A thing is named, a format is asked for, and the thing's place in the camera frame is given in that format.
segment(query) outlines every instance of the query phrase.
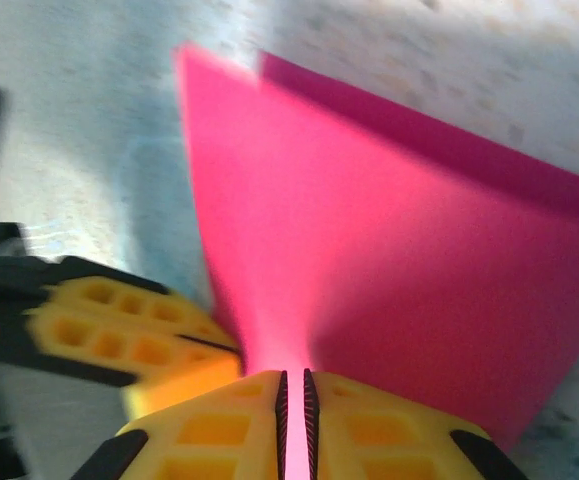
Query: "table surface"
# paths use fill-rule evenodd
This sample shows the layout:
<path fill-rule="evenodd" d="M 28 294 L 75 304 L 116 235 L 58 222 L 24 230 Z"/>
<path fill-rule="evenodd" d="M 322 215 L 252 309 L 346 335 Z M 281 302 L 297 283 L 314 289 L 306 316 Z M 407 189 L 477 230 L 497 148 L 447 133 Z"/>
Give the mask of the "table surface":
<path fill-rule="evenodd" d="M 579 0 L 0 0 L 0 220 L 32 253 L 210 303 L 171 69 L 185 41 L 248 67 L 271 51 L 579 173 Z M 38 478 L 68 478 L 123 421 L 102 387 L 0 379 Z M 579 479 L 579 362 L 513 456 Z"/>

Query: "white speckled surface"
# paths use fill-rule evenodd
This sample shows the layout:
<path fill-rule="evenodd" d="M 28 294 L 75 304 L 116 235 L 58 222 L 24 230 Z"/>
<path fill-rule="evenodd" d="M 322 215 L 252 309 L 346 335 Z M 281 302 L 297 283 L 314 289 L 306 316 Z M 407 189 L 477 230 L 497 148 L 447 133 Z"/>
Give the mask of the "white speckled surface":
<path fill-rule="evenodd" d="M 203 297 L 170 59 L 187 40 L 247 66 L 267 49 L 579 173 L 579 0 L 0 0 L 0 219 L 36 253 Z M 579 479 L 579 364 L 515 456 Z"/>

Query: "granite countertop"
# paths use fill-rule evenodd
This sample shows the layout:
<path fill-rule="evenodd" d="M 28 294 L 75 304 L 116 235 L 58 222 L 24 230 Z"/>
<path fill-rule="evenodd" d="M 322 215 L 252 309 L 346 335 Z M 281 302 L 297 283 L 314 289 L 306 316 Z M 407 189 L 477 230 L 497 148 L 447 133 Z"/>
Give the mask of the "granite countertop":
<path fill-rule="evenodd" d="M 185 41 L 248 67 L 268 50 L 579 174 L 579 0 L 0 0 L 0 220 L 34 253 L 210 302 L 171 65 Z M 513 455 L 579 479 L 579 362 Z"/>

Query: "yellow plastic part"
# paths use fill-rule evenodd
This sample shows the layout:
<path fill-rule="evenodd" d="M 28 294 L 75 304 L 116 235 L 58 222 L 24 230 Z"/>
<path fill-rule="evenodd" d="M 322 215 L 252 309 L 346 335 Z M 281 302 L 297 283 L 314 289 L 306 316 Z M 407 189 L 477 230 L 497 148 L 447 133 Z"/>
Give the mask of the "yellow plastic part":
<path fill-rule="evenodd" d="M 41 351 L 133 373 L 125 387 L 125 410 L 138 418 L 227 385 L 240 377 L 238 355 L 164 329 L 103 316 L 69 302 L 46 303 L 28 312 L 27 328 Z"/>
<path fill-rule="evenodd" d="M 120 480 L 278 480 L 275 400 L 263 372 L 140 418 L 149 440 Z"/>
<path fill-rule="evenodd" d="M 129 325 L 186 335 L 223 347 L 238 345 L 209 315 L 182 295 L 162 295 L 106 277 L 67 280 L 56 287 L 49 302 L 96 315 L 112 317 Z"/>
<path fill-rule="evenodd" d="M 449 436 L 478 426 L 330 373 L 320 402 L 318 480 L 482 480 Z"/>

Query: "pink foam sheet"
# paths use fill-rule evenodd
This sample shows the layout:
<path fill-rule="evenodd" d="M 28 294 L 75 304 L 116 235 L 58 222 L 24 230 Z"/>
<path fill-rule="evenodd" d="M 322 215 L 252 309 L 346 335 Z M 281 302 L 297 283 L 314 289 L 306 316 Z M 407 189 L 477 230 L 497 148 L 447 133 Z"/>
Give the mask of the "pink foam sheet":
<path fill-rule="evenodd" d="M 579 177 L 272 56 L 175 61 L 248 371 L 340 373 L 510 446 L 579 355 Z"/>

